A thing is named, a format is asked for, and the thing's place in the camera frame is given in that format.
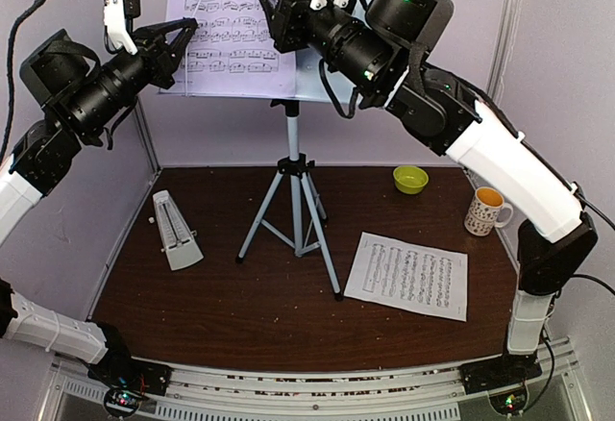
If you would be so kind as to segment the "light blue music stand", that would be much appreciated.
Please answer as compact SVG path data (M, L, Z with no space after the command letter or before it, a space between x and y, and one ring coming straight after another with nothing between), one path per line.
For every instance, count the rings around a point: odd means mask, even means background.
M278 163L274 179L237 255L243 261L259 228L293 249L300 258L314 250L321 252L336 299L342 289L333 266L323 225L327 214L310 176L311 163L300 151L299 113L303 101L325 102L328 97L317 74L318 56L308 50L292 53L296 60L296 89L292 98L261 98L277 102L284 109L288 154Z

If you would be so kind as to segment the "purple sheet music page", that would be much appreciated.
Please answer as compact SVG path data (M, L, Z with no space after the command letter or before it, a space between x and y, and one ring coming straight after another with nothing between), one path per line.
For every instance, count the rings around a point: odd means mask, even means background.
M280 54L259 0L167 0L166 18L198 27L182 53L168 94L292 98L296 60Z

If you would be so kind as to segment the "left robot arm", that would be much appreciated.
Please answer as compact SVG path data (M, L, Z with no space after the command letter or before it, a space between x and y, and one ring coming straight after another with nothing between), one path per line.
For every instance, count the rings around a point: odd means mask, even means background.
M104 0L104 29L113 57L102 63L90 48L60 29L13 68L19 27L48 0L36 0L13 23L7 51L8 114L14 114L19 77L44 117L14 145L1 148L1 236L66 176L83 146L112 145L112 134L147 86L171 88L198 23L193 17L132 29L136 5ZM104 373L118 386L132 384L138 367L119 331L72 319L28 301L1 284L1 336L70 356Z

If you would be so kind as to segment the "grey metronome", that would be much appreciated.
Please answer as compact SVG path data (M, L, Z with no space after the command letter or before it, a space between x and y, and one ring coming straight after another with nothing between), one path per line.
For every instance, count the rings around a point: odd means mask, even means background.
M170 270L182 270L203 260L196 233L189 229L170 193L167 190L155 193L153 203L162 243L161 251L166 255Z

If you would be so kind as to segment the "white sheet music page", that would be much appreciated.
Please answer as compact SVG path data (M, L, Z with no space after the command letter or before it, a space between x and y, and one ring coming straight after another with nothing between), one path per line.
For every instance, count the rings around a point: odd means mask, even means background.
M362 233L344 295L465 322L468 256Z

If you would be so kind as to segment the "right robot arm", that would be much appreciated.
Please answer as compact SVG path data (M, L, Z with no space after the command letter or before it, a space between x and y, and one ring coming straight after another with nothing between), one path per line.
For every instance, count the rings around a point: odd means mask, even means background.
M475 172L520 210L519 277L493 376L514 383L534 361L554 295L598 241L595 208L481 89L432 65L452 0L259 0L275 48L310 48L353 85L352 109L381 108L433 153Z

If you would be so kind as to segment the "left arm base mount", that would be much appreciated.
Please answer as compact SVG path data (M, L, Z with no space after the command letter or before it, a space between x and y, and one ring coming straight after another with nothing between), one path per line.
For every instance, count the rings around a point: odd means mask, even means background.
M172 373L168 365L138 359L112 366L87 364L86 368L91 379L109 388L128 390L137 395L164 396Z

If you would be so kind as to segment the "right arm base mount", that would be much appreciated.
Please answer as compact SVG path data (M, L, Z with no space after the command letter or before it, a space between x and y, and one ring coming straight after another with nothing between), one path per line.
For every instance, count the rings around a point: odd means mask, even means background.
M535 359L494 359L464 363L459 367L466 394L521 384L542 375L542 368Z

